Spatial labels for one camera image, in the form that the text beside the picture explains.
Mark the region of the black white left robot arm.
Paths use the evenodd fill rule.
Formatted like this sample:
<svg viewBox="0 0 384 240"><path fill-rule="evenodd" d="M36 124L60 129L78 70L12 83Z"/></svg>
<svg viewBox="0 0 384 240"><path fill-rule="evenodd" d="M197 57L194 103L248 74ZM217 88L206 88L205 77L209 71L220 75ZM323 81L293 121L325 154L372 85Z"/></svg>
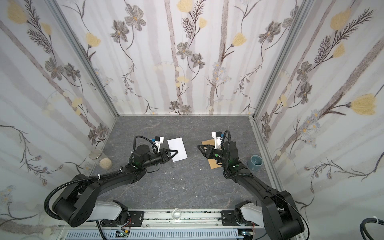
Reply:
<svg viewBox="0 0 384 240"><path fill-rule="evenodd" d="M147 168L165 164L179 151L162 148L154 153L148 145L132 151L128 164L119 170L97 176L79 174L52 190L44 201L44 210L53 219L78 227L91 220L99 195L123 185L138 182Z"/></svg>

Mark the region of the tan paper envelope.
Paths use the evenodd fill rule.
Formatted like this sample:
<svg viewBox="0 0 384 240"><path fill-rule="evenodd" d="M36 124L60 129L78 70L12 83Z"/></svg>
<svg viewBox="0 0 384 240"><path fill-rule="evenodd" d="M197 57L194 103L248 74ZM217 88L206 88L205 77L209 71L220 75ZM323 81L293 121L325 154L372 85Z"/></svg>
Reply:
<svg viewBox="0 0 384 240"><path fill-rule="evenodd" d="M202 145L211 145L211 146L213 146L213 148L215 148L215 140L214 139L202 141L201 143L202 143ZM211 157L208 158L208 162L209 162L209 166L212 170L220 168L222 166L221 164L217 163L215 153L213 153L211 155Z"/></svg>

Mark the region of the blue bordered floral letter paper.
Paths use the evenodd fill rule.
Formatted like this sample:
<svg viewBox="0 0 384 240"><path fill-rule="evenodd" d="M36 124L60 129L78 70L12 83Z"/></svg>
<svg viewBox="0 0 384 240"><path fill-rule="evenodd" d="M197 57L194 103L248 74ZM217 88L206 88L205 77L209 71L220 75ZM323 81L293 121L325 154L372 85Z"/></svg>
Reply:
<svg viewBox="0 0 384 240"><path fill-rule="evenodd" d="M170 150L177 150L179 153L172 159L173 162L186 160L188 158L182 138L168 140Z"/></svg>

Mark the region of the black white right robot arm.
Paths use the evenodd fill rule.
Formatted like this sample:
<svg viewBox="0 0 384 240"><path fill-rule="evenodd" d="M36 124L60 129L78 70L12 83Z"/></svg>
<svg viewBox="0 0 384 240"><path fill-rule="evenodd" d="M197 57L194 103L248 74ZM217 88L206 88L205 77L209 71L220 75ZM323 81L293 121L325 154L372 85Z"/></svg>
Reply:
<svg viewBox="0 0 384 240"><path fill-rule="evenodd" d="M249 213L250 203L241 206L243 219L263 227L272 240L289 240L303 233L308 224L297 210L292 195L287 191L279 192L258 179L239 160L236 142L226 143L228 146L223 149L212 145L198 145L197 148L204 157L222 165L226 179L244 187L260 201L261 206L255 206Z"/></svg>

